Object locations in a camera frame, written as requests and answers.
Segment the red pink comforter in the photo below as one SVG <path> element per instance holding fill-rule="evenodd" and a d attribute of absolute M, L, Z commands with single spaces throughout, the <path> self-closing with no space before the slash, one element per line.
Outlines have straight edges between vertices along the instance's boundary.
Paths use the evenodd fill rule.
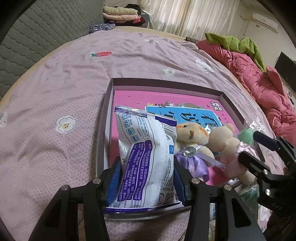
<path fill-rule="evenodd" d="M 267 66 L 266 72 L 262 72 L 247 54 L 226 50 L 207 40 L 196 45 L 239 80 L 263 110 L 275 135 L 295 145 L 295 111 L 276 69 Z"/>

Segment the blue patterned cloth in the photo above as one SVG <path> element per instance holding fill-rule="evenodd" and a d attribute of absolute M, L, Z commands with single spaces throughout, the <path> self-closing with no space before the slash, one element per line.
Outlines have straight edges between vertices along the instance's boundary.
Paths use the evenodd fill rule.
<path fill-rule="evenodd" d="M 109 31 L 112 30 L 116 27 L 115 24 L 106 24 L 106 23 L 102 23 L 102 24 L 98 24 L 98 25 L 92 25 L 90 27 L 89 33 L 94 33 L 97 31 Z"/>

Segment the white curtains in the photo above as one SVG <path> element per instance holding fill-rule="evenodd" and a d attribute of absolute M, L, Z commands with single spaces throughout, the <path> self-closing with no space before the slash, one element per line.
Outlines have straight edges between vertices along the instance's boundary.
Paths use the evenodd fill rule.
<path fill-rule="evenodd" d="M 205 33 L 227 35 L 240 1 L 137 1 L 151 29 L 201 40 Z"/>

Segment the green sponge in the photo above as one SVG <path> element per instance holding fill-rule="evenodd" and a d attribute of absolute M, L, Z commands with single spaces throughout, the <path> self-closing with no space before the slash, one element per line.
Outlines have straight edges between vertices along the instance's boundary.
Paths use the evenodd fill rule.
<path fill-rule="evenodd" d="M 241 142 L 254 147 L 253 134 L 255 131 L 260 131 L 266 134 L 266 128 L 260 120 L 245 120 L 243 123 L 243 129 L 237 133 L 236 138 Z"/>

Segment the white air conditioner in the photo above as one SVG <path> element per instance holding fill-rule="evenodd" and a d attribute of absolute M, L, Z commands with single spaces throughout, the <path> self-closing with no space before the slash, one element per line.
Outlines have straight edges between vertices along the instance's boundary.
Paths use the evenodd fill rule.
<path fill-rule="evenodd" d="M 258 21 L 268 27 L 270 27 L 271 29 L 273 29 L 275 32 L 278 32 L 278 23 L 275 22 L 274 20 L 266 17 L 266 16 L 263 16 L 261 14 L 258 14 L 258 13 L 253 13 L 252 14 L 252 18 L 255 20 L 255 21 Z"/>

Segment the white blue wipes pack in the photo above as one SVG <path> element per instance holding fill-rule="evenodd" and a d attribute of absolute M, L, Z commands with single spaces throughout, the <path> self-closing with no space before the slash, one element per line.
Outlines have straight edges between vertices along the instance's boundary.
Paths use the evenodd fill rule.
<path fill-rule="evenodd" d="M 106 212 L 144 212 L 178 205 L 174 187 L 177 120 L 122 105 L 114 113 L 122 177 Z"/>

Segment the green flower tissue pack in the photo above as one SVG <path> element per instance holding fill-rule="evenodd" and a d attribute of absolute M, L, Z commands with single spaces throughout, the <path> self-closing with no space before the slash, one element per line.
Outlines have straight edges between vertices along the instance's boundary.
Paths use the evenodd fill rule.
<path fill-rule="evenodd" d="M 246 186 L 241 184 L 235 188 L 240 198 L 243 200 L 247 208 L 250 210 L 252 216 L 258 221 L 259 208 L 257 199 L 259 198 L 259 186 L 257 184 L 252 186 Z"/>

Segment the pink quilted bedspread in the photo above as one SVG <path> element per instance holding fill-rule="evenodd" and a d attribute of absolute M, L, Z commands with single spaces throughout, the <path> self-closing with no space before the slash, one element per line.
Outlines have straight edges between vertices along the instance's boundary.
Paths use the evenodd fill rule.
<path fill-rule="evenodd" d="M 1 101 L 1 218 L 28 240 L 64 184 L 88 183 L 111 78 L 184 82 L 224 92 L 248 120 L 273 137 L 240 82 L 195 44 L 147 29 L 98 31 L 68 42 L 28 70 Z"/>

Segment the bear plush purple bow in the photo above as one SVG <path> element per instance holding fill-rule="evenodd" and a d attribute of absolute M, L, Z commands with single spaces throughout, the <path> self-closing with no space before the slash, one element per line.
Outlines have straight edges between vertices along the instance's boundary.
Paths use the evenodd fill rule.
<path fill-rule="evenodd" d="M 176 126 L 177 139 L 174 155 L 179 164 L 187 169 L 192 177 L 204 182 L 210 180 L 209 167 L 225 170 L 226 166 L 217 161 L 213 152 L 206 147 L 209 134 L 198 123 L 181 123 Z"/>

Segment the grey quilted headboard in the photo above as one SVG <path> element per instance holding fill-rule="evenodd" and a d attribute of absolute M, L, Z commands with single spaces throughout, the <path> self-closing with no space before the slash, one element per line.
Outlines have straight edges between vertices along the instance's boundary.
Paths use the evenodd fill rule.
<path fill-rule="evenodd" d="M 1 43 L 1 97 L 35 63 L 103 23 L 104 1 L 36 1 Z"/>

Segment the green blanket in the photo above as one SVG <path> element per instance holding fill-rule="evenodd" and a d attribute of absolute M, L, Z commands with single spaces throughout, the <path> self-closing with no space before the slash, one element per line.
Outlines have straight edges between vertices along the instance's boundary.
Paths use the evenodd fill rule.
<path fill-rule="evenodd" d="M 239 40 L 233 36 L 221 36 L 215 33 L 205 33 L 205 37 L 210 44 L 217 44 L 228 51 L 248 55 L 254 64 L 263 73 L 266 73 L 266 67 L 263 62 L 260 50 L 255 42 L 253 42 L 249 37 Z"/>

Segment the bear plush pink dress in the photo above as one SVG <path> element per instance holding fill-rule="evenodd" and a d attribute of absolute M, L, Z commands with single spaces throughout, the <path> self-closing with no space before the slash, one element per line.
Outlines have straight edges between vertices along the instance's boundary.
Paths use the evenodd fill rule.
<path fill-rule="evenodd" d="M 227 180 L 238 178 L 246 185 L 254 182 L 255 176 L 240 164 L 238 156 L 246 151 L 257 158 L 257 153 L 250 145 L 234 137 L 232 124 L 226 123 L 223 126 L 214 127 L 209 134 L 207 147 L 219 154 L 217 160 L 225 165 L 224 176 Z"/>

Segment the stack of folded clothes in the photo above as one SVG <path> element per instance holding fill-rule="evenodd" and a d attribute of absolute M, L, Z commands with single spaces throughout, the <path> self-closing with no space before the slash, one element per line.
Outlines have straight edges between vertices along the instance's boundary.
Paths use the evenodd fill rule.
<path fill-rule="evenodd" d="M 137 4 L 127 4 L 125 7 L 104 6 L 103 18 L 106 24 L 116 26 L 147 28 L 149 23 L 149 15 Z"/>

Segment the shallow dark cardboard box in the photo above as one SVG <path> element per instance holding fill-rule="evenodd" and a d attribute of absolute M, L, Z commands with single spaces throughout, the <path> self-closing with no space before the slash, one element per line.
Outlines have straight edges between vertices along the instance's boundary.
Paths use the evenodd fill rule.
<path fill-rule="evenodd" d="M 96 176 L 109 169 L 101 195 L 113 219 L 158 218 L 185 209 L 191 198 L 178 174 L 211 186 L 225 183 L 225 165 L 193 148 L 184 156 L 176 147 L 176 127 L 198 124 L 209 133 L 230 123 L 241 131 L 245 119 L 218 90 L 155 79 L 113 78 L 105 94 L 96 144 Z"/>

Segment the black wall television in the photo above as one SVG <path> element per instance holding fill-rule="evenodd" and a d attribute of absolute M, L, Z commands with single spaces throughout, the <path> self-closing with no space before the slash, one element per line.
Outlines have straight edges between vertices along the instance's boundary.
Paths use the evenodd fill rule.
<path fill-rule="evenodd" d="M 286 80 L 291 88 L 296 91 L 296 64 L 295 61 L 288 57 L 285 53 L 281 52 L 276 64 L 275 69 Z"/>

